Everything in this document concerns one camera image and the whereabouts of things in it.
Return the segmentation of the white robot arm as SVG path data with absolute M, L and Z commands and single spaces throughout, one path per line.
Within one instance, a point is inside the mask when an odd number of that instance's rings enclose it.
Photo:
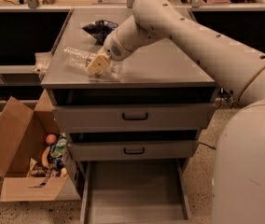
M 183 17 L 167 0 L 134 0 L 87 69 L 168 38 L 243 105 L 216 147 L 212 224 L 265 224 L 265 54 Z

